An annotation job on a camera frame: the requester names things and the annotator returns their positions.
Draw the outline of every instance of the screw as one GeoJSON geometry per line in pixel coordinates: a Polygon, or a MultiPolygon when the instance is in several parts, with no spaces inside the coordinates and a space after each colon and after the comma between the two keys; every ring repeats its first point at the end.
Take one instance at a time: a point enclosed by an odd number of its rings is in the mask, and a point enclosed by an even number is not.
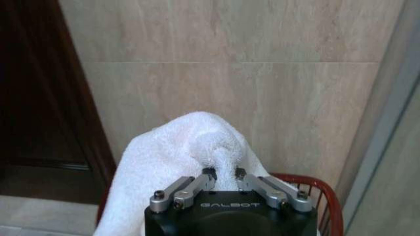
{"type": "Polygon", "coordinates": [[[280,205],[280,209],[284,210],[288,207],[288,201],[286,199],[283,199],[279,203],[280,205]]]}
{"type": "Polygon", "coordinates": [[[160,199],[163,199],[164,197],[166,197],[166,192],[164,192],[163,190],[155,191],[155,193],[154,193],[154,198],[155,198],[155,199],[160,200],[160,199]]]}
{"type": "Polygon", "coordinates": [[[175,200],[175,202],[174,202],[175,210],[182,210],[183,207],[184,207],[184,203],[182,201],[175,200]]]}
{"type": "Polygon", "coordinates": [[[298,192],[298,198],[307,200],[307,199],[308,199],[308,194],[307,194],[307,192],[303,191],[303,190],[299,190],[299,192],[298,192]]]}

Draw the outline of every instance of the bolt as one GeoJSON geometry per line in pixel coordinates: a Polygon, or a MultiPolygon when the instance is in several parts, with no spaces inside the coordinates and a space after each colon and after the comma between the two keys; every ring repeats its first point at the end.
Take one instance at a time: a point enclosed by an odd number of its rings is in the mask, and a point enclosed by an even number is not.
{"type": "Polygon", "coordinates": [[[298,192],[298,198],[307,200],[308,199],[308,194],[306,191],[299,190],[298,192]]]}
{"type": "Polygon", "coordinates": [[[184,207],[184,203],[182,201],[175,200],[175,202],[174,202],[175,210],[182,210],[183,207],[184,207]]]}
{"type": "Polygon", "coordinates": [[[155,193],[154,193],[154,198],[155,198],[155,199],[160,200],[160,199],[163,199],[164,197],[166,197],[166,192],[164,192],[163,190],[155,191],[155,193]]]}

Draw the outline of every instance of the floor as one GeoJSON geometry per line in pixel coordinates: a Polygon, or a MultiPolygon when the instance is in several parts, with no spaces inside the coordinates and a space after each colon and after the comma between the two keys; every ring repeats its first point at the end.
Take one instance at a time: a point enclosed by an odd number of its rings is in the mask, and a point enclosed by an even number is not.
{"type": "Polygon", "coordinates": [[[51,231],[40,231],[12,226],[0,225],[0,236],[79,236],[51,231]]]}
{"type": "Polygon", "coordinates": [[[0,236],[87,236],[98,205],[0,195],[0,236]]]}

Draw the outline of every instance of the tile grout line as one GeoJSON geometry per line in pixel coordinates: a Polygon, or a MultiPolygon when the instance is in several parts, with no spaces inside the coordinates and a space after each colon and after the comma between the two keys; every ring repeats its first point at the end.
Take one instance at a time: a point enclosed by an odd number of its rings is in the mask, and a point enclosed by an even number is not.
{"type": "Polygon", "coordinates": [[[82,63],[143,63],[143,64],[300,64],[300,63],[311,63],[311,64],[379,64],[380,61],[287,61],[287,62],[274,62],[274,61],[88,61],[82,60],[82,63]]]}

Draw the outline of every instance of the basket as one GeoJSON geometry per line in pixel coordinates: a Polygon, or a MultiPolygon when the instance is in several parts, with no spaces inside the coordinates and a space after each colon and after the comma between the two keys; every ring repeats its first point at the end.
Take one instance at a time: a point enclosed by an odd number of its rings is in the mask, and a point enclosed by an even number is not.
{"type": "Polygon", "coordinates": [[[319,215],[322,215],[322,219],[319,220],[319,231],[323,236],[343,236],[343,215],[342,215],[342,207],[339,200],[336,198],[335,191],[330,187],[330,185],[319,180],[318,178],[312,178],[308,176],[290,175],[290,174],[279,174],[271,173],[272,176],[282,179],[283,181],[296,184],[299,189],[308,188],[308,195],[312,194],[312,199],[316,199],[316,210],[319,215]],[[322,207],[322,200],[326,199],[327,204],[324,208],[322,207]]]}

